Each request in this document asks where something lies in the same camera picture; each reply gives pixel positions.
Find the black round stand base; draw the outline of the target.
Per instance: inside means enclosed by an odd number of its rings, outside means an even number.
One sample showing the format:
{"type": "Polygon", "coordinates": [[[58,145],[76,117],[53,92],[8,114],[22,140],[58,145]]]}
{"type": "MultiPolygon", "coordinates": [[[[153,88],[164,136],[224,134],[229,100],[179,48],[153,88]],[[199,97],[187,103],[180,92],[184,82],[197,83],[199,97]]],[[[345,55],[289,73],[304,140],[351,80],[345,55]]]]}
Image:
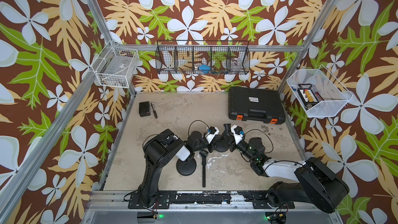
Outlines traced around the black round stand base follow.
{"type": "Polygon", "coordinates": [[[222,141],[217,145],[217,148],[215,151],[217,152],[226,152],[229,150],[229,141],[222,139],[222,141]]]}

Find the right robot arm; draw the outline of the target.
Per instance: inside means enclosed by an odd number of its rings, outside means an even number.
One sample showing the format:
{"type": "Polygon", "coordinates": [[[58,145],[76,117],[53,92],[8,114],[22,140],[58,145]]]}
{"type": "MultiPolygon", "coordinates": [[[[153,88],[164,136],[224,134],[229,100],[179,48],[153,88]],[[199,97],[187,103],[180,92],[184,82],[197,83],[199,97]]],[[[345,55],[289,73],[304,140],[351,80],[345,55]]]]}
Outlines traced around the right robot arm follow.
{"type": "Polygon", "coordinates": [[[289,183],[278,181],[267,190],[269,206],[279,207],[289,202],[311,203],[330,214],[349,194],[348,185],[320,159],[273,160],[266,155],[260,138],[245,142],[245,137],[242,127],[229,123],[224,125],[222,138],[228,142],[229,150],[238,150],[257,175],[290,180],[289,183]]]}

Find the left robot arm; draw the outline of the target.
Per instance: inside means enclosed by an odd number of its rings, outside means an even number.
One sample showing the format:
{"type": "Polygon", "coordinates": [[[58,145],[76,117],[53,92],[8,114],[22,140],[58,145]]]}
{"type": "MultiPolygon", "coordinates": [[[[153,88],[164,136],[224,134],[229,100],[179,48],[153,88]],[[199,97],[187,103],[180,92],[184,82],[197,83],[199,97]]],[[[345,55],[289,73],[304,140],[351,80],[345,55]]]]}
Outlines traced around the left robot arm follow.
{"type": "Polygon", "coordinates": [[[186,141],[180,139],[170,129],[156,135],[143,147],[146,160],[146,170],[143,182],[139,186],[138,204],[152,207],[159,191],[159,179],[162,169],[177,157],[177,172],[182,176],[192,175],[197,168],[194,154],[213,152],[222,140],[218,128],[211,127],[204,134],[193,131],[186,141]]]}

